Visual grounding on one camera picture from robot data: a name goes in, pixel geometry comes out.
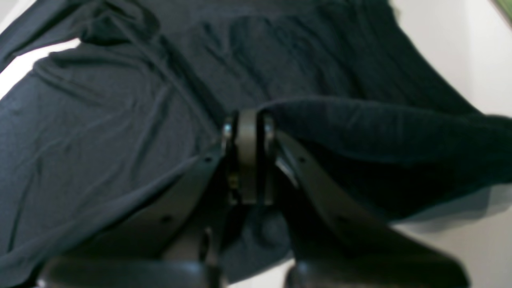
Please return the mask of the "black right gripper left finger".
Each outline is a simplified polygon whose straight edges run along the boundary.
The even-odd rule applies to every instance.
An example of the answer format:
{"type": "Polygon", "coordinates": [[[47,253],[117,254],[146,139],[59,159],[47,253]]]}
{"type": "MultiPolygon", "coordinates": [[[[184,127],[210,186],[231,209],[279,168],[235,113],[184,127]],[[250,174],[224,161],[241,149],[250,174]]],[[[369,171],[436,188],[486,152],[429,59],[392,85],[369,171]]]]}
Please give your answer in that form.
{"type": "Polygon", "coordinates": [[[258,203],[258,113],[227,118],[222,137],[141,210],[49,260],[40,288],[224,288],[218,264],[232,208],[258,203]]]}

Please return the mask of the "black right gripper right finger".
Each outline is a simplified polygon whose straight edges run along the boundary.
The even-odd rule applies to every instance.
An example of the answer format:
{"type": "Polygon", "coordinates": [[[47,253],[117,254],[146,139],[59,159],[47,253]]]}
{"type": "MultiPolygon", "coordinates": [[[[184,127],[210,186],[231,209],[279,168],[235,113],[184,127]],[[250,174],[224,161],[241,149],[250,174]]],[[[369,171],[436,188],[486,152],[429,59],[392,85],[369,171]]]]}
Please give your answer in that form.
{"type": "Polygon", "coordinates": [[[288,226],[295,264],[286,288],[467,288],[454,258],[393,230],[365,210],[267,114],[268,184],[288,226]]]}

